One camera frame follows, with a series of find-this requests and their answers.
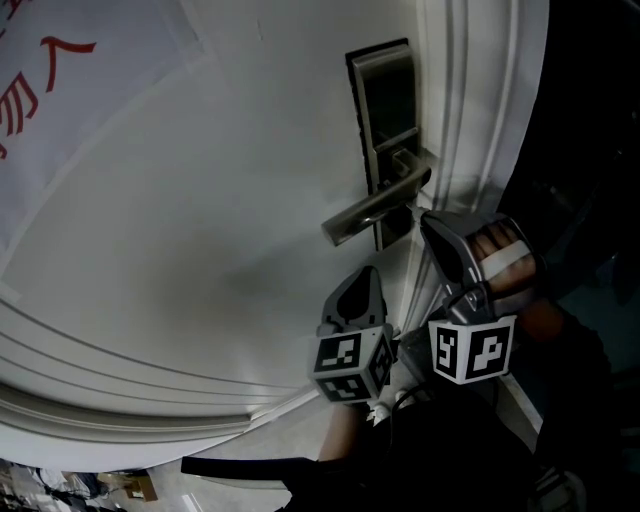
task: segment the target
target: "white door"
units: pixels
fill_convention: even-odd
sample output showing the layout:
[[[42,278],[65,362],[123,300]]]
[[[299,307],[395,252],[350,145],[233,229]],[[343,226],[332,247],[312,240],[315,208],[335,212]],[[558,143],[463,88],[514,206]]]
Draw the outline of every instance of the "white door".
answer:
[[[350,272],[378,264],[390,321],[404,329],[437,288],[424,284],[415,233],[378,255],[371,232],[339,248],[321,233],[367,194],[345,54],[408,38],[422,77],[422,142],[435,155],[428,202],[443,207],[461,177],[476,186],[477,204],[465,207],[479,207],[487,183],[506,183],[526,130],[546,5],[176,5],[198,51],[59,163],[3,256],[0,375],[57,403],[178,426],[224,417],[238,431],[247,414],[307,385],[308,336]],[[136,461],[211,444],[189,442]],[[0,456],[18,456],[9,452],[0,445]],[[110,469],[135,465],[131,453],[114,455]]]

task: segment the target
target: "door lever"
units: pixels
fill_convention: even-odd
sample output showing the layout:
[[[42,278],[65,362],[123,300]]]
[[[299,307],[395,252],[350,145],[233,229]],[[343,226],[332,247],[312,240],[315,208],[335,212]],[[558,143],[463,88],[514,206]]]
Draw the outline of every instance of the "door lever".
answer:
[[[322,230],[336,247],[382,220],[393,210],[413,201],[431,168],[407,149],[401,148],[391,156],[392,165],[404,177],[389,187],[365,197],[322,224]]]

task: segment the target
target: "sleeve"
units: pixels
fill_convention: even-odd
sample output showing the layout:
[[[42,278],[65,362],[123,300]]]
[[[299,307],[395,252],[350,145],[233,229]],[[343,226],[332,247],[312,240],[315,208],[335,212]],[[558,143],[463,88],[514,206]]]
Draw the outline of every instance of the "sleeve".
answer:
[[[621,467],[611,370],[602,342],[565,314],[560,336],[537,343],[533,352],[549,392],[536,457],[545,466],[574,472],[595,497],[610,488]]]

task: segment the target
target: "wrist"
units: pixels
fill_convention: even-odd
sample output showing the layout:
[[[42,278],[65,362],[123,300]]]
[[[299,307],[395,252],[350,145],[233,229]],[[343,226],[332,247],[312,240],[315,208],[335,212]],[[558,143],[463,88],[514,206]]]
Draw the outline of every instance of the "wrist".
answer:
[[[548,299],[538,299],[518,314],[518,326],[534,341],[552,341],[562,332],[564,315]]]

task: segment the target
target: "fiducial marker cube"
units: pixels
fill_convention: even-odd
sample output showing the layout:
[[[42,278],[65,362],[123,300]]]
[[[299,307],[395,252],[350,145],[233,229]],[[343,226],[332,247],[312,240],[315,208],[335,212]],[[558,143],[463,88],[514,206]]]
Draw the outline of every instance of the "fiducial marker cube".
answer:
[[[366,402],[380,396],[393,356],[386,326],[315,338],[309,378],[330,402]]]
[[[429,322],[433,371],[457,384],[504,375],[509,371],[515,315],[481,325]]]

